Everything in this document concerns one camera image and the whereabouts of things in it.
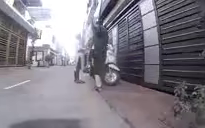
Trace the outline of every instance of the street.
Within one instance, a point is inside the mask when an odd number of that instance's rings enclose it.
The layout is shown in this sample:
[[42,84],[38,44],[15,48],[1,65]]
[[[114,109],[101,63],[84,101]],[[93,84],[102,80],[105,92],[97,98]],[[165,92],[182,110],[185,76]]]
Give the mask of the street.
[[129,128],[73,69],[0,69],[0,128]]

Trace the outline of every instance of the white line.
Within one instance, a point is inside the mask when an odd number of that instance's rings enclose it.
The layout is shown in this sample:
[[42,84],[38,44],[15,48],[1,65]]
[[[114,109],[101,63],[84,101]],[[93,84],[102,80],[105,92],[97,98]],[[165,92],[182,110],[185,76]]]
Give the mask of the white line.
[[8,90],[8,89],[11,89],[11,88],[14,88],[14,87],[17,87],[17,86],[20,86],[20,85],[26,84],[26,83],[28,83],[28,82],[30,82],[30,80],[26,80],[26,81],[24,81],[24,82],[21,82],[21,83],[15,84],[15,85],[13,85],[13,86],[6,87],[6,88],[4,88],[4,89]]

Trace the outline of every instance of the motorcycle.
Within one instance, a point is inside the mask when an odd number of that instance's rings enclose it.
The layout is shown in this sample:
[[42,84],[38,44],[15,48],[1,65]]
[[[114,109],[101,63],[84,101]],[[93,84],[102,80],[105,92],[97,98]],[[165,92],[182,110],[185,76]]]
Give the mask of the motorcycle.
[[[86,66],[84,72],[89,73],[90,76],[94,78],[93,67],[94,67],[94,63],[92,61],[90,65]],[[115,86],[120,81],[120,69],[116,65],[114,48],[111,44],[107,45],[105,73],[104,76],[100,76],[100,77],[103,80],[103,82],[108,86]]]

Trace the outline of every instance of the pedestrian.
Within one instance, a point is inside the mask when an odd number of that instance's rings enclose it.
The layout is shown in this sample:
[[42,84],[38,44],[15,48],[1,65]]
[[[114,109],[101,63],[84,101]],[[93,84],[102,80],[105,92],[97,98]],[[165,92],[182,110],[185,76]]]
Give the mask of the pedestrian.
[[93,61],[94,61],[94,75],[96,82],[96,91],[102,90],[101,77],[105,74],[105,60],[108,44],[108,32],[103,26],[102,20],[98,20],[97,23],[92,23],[93,30]]
[[85,83],[83,80],[81,80],[81,66],[82,66],[82,61],[81,61],[81,55],[83,53],[83,50],[80,49],[78,50],[78,54],[77,54],[77,61],[76,61],[76,67],[74,70],[74,82],[78,83],[78,84],[83,84]]

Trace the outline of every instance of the bright sky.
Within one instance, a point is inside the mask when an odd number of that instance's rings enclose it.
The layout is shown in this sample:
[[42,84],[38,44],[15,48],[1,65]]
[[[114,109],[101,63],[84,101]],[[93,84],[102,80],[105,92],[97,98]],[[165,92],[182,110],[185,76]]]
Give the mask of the bright sky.
[[69,53],[75,55],[77,40],[86,17],[87,0],[42,0],[44,7],[52,10],[52,27],[54,33]]

